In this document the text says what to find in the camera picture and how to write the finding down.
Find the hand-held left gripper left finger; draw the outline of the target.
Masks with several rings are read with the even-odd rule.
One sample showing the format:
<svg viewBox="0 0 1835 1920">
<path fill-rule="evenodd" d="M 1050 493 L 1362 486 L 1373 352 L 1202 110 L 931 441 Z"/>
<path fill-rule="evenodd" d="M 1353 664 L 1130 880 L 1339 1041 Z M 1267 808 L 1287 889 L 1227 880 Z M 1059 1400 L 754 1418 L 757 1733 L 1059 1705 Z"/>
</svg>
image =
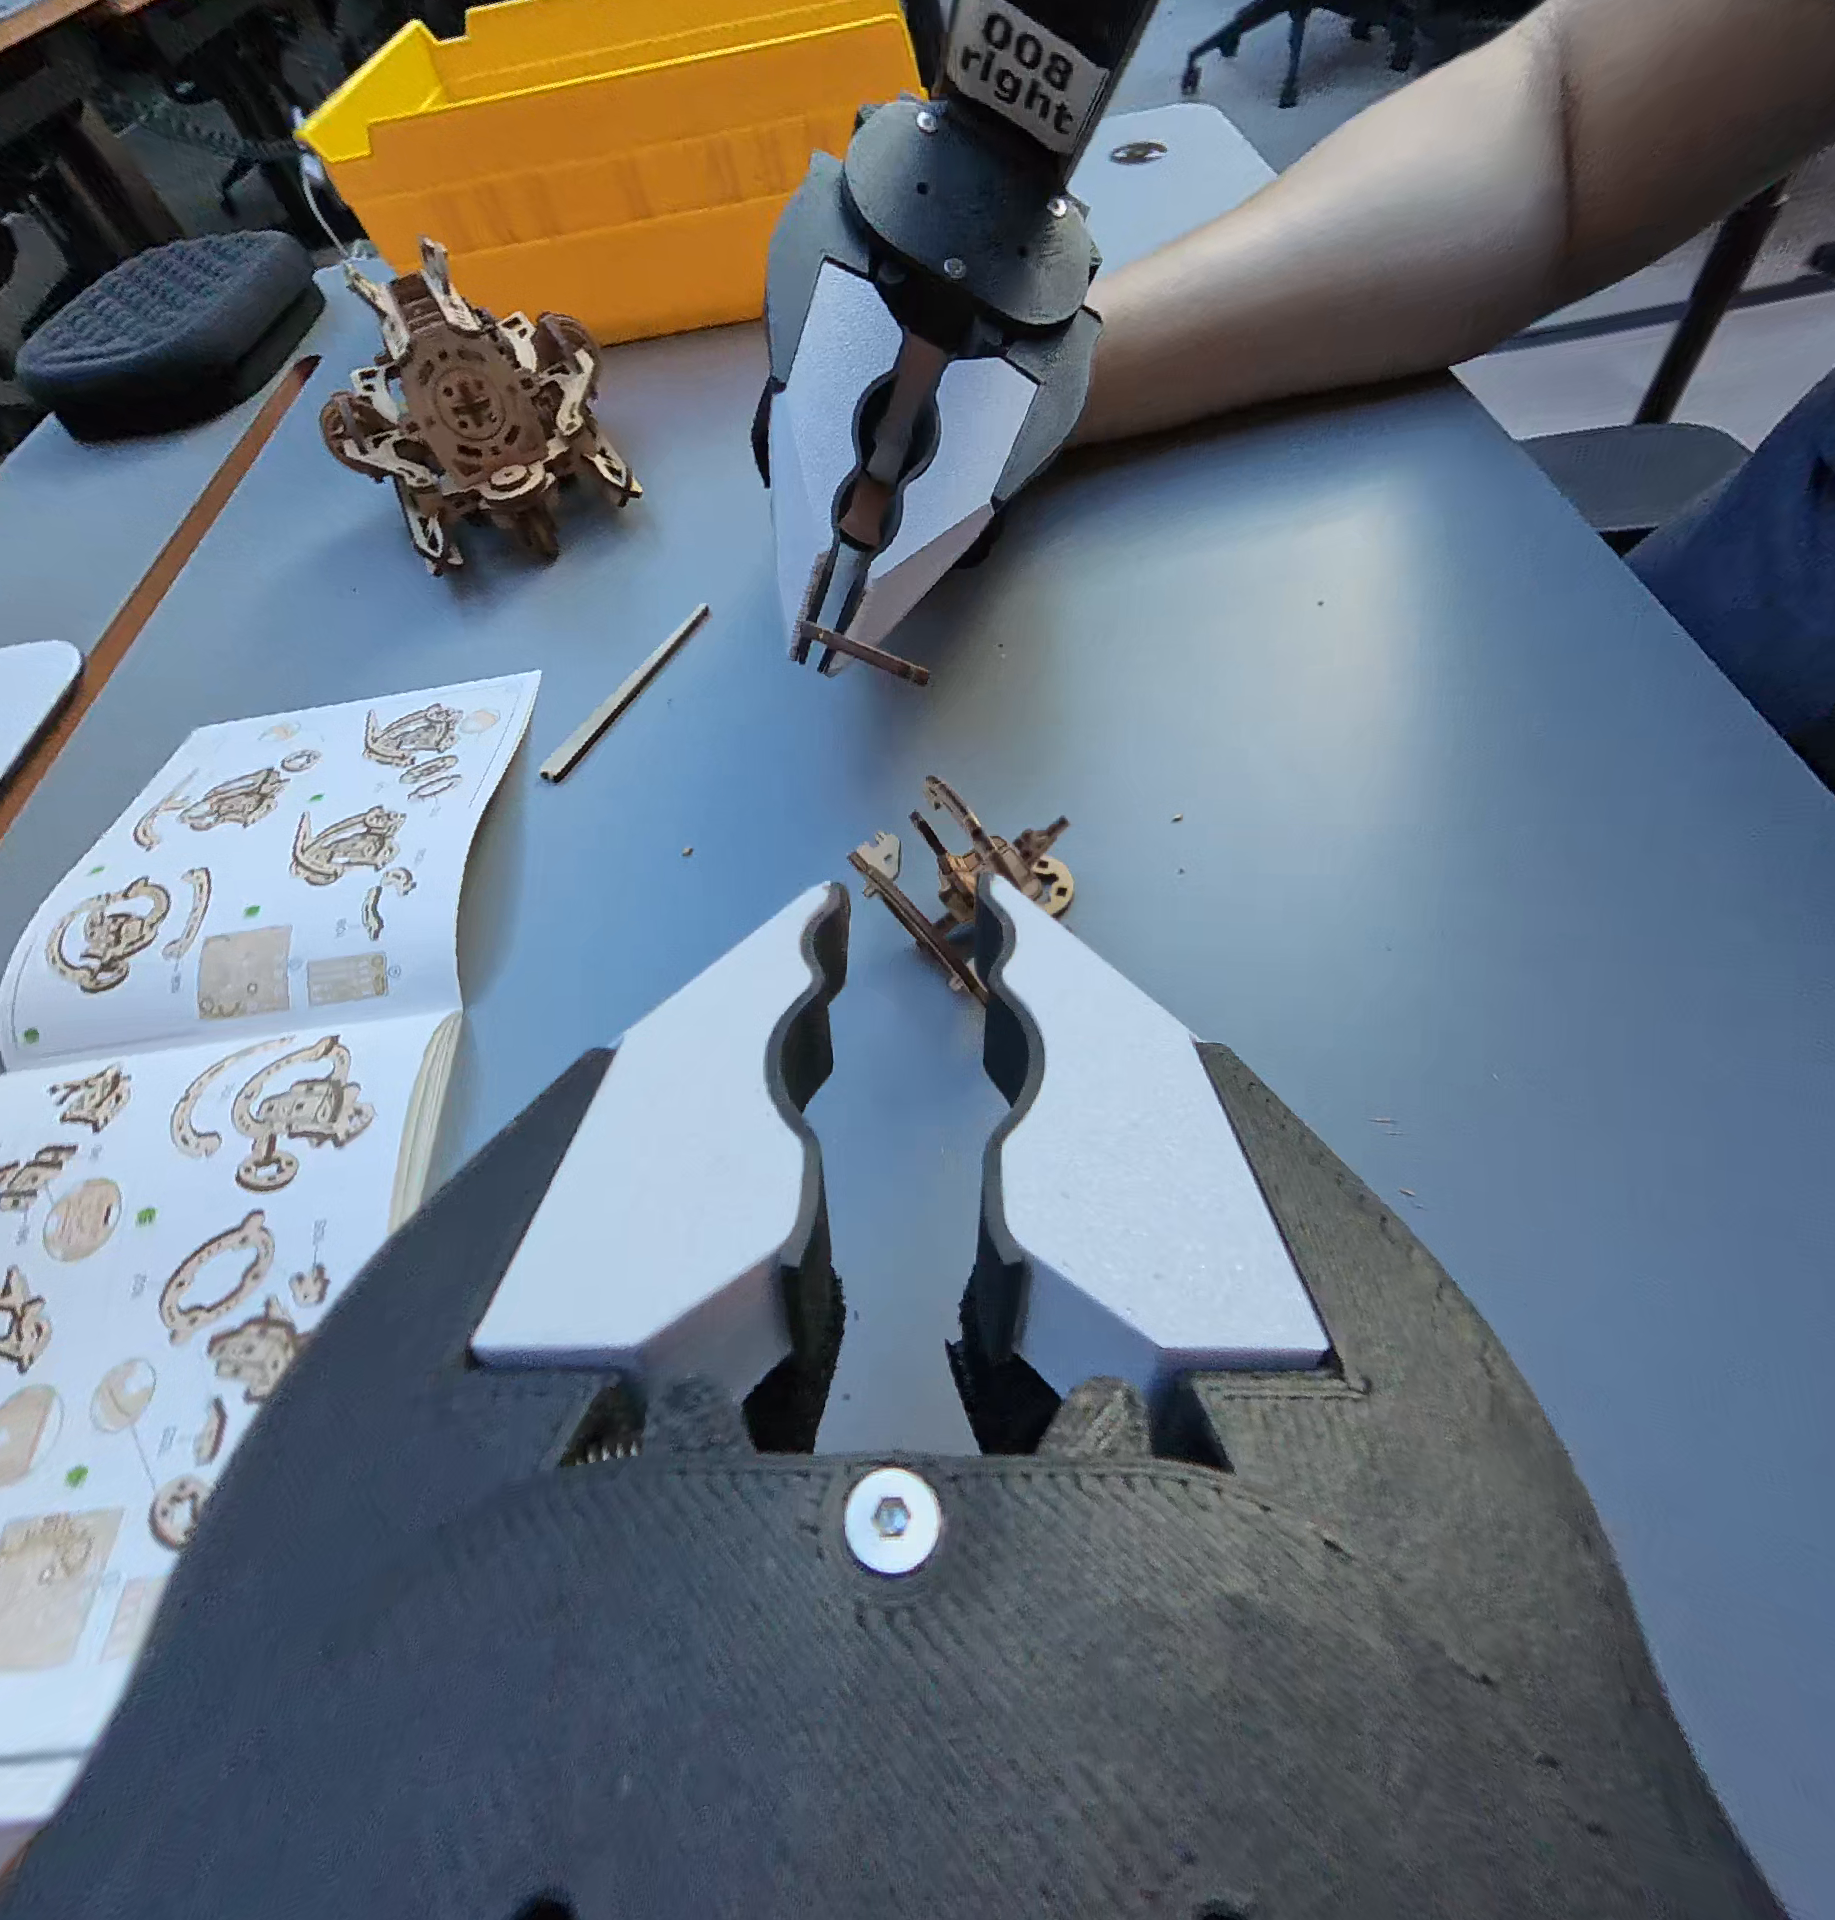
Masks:
<svg viewBox="0 0 1835 1920">
<path fill-rule="evenodd" d="M 848 887 L 813 885 L 623 1031 L 473 1360 L 710 1380 L 760 1451 L 813 1451 L 845 1298 L 806 1112 L 849 940 Z"/>
</svg>

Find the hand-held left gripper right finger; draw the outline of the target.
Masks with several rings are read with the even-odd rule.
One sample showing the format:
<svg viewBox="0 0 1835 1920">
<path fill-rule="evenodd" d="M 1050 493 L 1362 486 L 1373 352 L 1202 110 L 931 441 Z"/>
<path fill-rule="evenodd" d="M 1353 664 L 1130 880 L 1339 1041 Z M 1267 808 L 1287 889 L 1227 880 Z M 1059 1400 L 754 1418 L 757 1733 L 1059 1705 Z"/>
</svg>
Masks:
<svg viewBox="0 0 1835 1920">
<path fill-rule="evenodd" d="M 1194 1376 L 1306 1376 L 1333 1344 L 1211 1052 L 1018 885 L 978 887 L 981 1157 L 951 1372 L 981 1452 L 1033 1452 L 1091 1380 L 1155 1432 Z"/>
</svg>

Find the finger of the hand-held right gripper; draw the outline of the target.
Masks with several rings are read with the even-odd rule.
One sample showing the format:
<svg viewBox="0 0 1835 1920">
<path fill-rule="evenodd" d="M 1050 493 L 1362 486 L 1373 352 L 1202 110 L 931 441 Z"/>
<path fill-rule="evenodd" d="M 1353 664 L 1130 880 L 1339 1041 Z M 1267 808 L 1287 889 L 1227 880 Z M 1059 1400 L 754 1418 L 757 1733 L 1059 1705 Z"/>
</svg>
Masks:
<svg viewBox="0 0 1835 1920">
<path fill-rule="evenodd" d="M 998 516 L 998 486 L 1037 394 L 1007 359 L 951 359 L 904 446 L 904 470 L 872 483 L 856 545 L 871 542 L 840 635 L 888 653 L 895 629 Z"/>
<path fill-rule="evenodd" d="M 854 483 L 883 483 L 904 470 L 909 410 L 896 397 L 903 345 L 903 327 L 875 283 L 843 259 L 819 259 L 768 414 L 776 592 L 786 639 L 809 570 L 834 540 Z"/>
</svg>

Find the small brown wooden part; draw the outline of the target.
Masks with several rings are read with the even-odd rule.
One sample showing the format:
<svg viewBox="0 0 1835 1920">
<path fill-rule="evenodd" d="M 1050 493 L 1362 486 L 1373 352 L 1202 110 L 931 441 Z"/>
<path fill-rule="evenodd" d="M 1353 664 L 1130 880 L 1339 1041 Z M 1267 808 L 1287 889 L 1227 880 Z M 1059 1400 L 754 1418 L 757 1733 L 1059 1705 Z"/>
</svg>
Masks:
<svg viewBox="0 0 1835 1920">
<path fill-rule="evenodd" d="M 931 670 L 901 658 L 871 636 L 871 568 L 882 557 L 893 493 L 871 478 L 854 483 L 834 523 L 834 540 L 809 570 L 809 585 L 792 626 L 789 659 L 836 674 L 848 664 L 868 664 L 911 686 L 927 686 Z"/>
</svg>

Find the assembled wooden model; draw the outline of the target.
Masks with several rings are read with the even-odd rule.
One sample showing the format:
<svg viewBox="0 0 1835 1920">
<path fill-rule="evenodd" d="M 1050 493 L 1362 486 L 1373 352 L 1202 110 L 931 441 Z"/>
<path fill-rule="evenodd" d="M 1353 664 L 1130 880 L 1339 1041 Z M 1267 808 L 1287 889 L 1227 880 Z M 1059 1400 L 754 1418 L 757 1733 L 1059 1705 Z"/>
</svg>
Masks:
<svg viewBox="0 0 1835 1920">
<path fill-rule="evenodd" d="M 585 323 L 493 315 L 455 287 L 446 247 L 426 235 L 417 273 L 377 281 L 347 259 L 344 279 L 382 347 L 326 398 L 320 433 L 341 467 L 392 486 L 431 576 L 463 565 L 465 523 L 555 560 L 557 494 L 578 475 L 615 507 L 641 498 L 597 414 L 600 347 Z"/>
</svg>

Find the wooden model part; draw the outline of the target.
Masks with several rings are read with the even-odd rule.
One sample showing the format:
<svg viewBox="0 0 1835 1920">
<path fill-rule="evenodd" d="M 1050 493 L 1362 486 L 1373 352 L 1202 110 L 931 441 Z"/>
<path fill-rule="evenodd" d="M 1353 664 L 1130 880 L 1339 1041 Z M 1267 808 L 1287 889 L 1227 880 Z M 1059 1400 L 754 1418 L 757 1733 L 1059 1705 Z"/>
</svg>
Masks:
<svg viewBox="0 0 1835 1920">
<path fill-rule="evenodd" d="M 988 989 L 978 977 L 973 960 L 950 939 L 951 922 L 936 925 L 901 887 L 903 844 L 893 831 L 876 831 L 849 853 L 852 870 L 863 880 L 866 899 L 876 899 L 895 917 L 904 935 L 948 975 L 951 989 L 965 993 L 979 1005 L 988 1003 Z"/>
</svg>

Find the small wooden gear assembly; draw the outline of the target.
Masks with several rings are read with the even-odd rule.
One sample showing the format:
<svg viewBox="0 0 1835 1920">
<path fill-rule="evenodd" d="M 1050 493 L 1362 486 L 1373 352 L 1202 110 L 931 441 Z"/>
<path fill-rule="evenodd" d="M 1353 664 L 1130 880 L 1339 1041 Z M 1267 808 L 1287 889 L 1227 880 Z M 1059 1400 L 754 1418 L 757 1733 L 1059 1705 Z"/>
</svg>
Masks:
<svg viewBox="0 0 1835 1920">
<path fill-rule="evenodd" d="M 969 840 L 965 849 L 951 850 L 933 829 L 927 813 L 916 810 L 909 816 L 911 828 L 920 831 L 931 849 L 939 872 L 942 914 L 933 922 L 933 930 L 950 935 L 976 919 L 978 880 L 981 876 L 1007 878 L 1028 899 L 1053 917 L 1070 911 L 1076 893 L 1074 875 L 1066 862 L 1050 853 L 1053 844 L 1070 828 L 1068 819 L 1057 819 L 1049 828 L 1025 829 L 1016 840 L 1006 840 L 991 833 L 979 822 L 978 813 L 939 776 L 925 780 L 925 803 L 933 813 L 943 813 Z"/>
</svg>

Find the model instruction booklet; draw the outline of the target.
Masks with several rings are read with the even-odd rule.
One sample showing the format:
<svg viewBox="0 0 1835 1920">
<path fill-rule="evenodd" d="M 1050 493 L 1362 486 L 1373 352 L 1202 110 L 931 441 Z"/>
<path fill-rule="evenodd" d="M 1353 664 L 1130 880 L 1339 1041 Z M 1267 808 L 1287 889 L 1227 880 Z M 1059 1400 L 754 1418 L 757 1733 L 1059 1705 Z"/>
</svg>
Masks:
<svg viewBox="0 0 1835 1920">
<path fill-rule="evenodd" d="M 184 738 L 0 982 L 0 1832 L 52 1813 L 280 1376 L 421 1205 L 541 672 Z"/>
</svg>

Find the stacked yellow plastic bins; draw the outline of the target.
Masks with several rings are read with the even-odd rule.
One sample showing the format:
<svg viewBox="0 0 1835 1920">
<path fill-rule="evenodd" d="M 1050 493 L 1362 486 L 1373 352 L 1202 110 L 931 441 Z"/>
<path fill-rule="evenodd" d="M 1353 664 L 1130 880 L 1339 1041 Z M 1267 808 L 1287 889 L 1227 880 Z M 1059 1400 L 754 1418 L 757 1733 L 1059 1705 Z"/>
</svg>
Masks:
<svg viewBox="0 0 1835 1920">
<path fill-rule="evenodd" d="M 762 318 L 814 153 L 920 85 L 896 3 L 511 3 L 401 27 L 301 128 L 377 253 L 600 345 Z"/>
</svg>

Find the thin wooden stick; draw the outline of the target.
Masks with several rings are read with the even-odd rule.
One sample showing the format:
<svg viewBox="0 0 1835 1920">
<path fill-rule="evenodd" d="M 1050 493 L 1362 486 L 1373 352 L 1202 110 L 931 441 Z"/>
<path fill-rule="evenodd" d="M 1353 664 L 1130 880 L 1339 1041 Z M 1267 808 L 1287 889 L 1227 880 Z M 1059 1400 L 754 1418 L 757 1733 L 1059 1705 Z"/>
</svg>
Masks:
<svg viewBox="0 0 1835 1920">
<path fill-rule="evenodd" d="M 710 614 L 710 604 L 702 602 L 665 639 L 661 639 L 647 658 L 643 658 L 619 686 L 600 701 L 573 733 L 569 733 L 560 748 L 545 758 L 538 778 L 550 785 L 563 783 L 653 686 L 688 641 L 710 621 Z"/>
</svg>

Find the black office chair base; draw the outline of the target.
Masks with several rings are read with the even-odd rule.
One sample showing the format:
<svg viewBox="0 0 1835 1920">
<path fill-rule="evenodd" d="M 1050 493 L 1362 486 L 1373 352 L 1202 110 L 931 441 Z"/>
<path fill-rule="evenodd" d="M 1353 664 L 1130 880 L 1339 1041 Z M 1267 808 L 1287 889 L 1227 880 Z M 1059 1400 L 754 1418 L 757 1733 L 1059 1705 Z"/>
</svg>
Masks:
<svg viewBox="0 0 1835 1920">
<path fill-rule="evenodd" d="M 1273 21 L 1284 21 L 1287 62 L 1283 84 L 1277 87 L 1277 104 L 1290 110 L 1300 104 L 1302 70 L 1311 24 L 1316 13 L 1332 13 L 1344 20 L 1353 41 L 1373 41 L 1379 35 L 1389 44 L 1389 68 L 1407 75 L 1417 62 L 1420 24 L 1417 4 L 1410 3 L 1244 3 L 1221 24 L 1208 38 L 1194 43 L 1186 54 L 1179 73 L 1179 94 L 1192 101 L 1202 82 L 1208 59 L 1236 59 L 1246 37 L 1266 29 Z"/>
</svg>

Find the black textured cushion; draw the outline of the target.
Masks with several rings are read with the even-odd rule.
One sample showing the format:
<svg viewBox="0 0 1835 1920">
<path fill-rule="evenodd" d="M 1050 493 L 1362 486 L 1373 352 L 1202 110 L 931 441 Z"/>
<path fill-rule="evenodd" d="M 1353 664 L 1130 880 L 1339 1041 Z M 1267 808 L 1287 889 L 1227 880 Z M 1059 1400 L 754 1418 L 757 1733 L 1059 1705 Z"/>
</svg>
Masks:
<svg viewBox="0 0 1835 1920">
<path fill-rule="evenodd" d="M 85 444 L 217 420 L 290 359 L 326 307 L 283 230 L 184 238 L 124 259 L 17 350 L 17 385 Z"/>
</svg>

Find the black chair seat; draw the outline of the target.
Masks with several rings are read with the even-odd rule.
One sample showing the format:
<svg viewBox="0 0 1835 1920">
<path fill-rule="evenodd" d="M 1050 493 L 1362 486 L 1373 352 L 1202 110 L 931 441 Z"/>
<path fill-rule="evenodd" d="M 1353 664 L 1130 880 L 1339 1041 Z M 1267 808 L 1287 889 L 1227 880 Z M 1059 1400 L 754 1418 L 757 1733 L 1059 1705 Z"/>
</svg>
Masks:
<svg viewBox="0 0 1835 1920">
<path fill-rule="evenodd" d="M 1693 423 L 1536 434 L 1517 447 L 1618 555 L 1722 489 L 1747 460 L 1739 440 Z"/>
</svg>

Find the white flat board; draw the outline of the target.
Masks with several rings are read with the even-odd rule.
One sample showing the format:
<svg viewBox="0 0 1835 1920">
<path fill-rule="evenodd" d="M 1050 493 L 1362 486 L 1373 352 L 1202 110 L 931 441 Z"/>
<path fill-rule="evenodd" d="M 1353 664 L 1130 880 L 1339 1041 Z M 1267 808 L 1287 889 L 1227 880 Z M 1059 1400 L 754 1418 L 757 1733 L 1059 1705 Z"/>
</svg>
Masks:
<svg viewBox="0 0 1835 1920">
<path fill-rule="evenodd" d="M 41 739 L 83 672 L 83 653 L 62 639 L 0 645 L 0 790 Z"/>
</svg>

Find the person's dark blue clothing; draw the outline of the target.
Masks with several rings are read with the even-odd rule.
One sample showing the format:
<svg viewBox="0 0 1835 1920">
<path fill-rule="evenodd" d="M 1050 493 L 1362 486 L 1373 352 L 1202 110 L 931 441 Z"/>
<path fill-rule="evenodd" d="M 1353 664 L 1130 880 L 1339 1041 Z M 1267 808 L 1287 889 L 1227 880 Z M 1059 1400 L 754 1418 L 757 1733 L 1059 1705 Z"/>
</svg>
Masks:
<svg viewBox="0 0 1835 1920">
<path fill-rule="evenodd" d="M 1627 563 L 1835 795 L 1835 371 Z"/>
</svg>

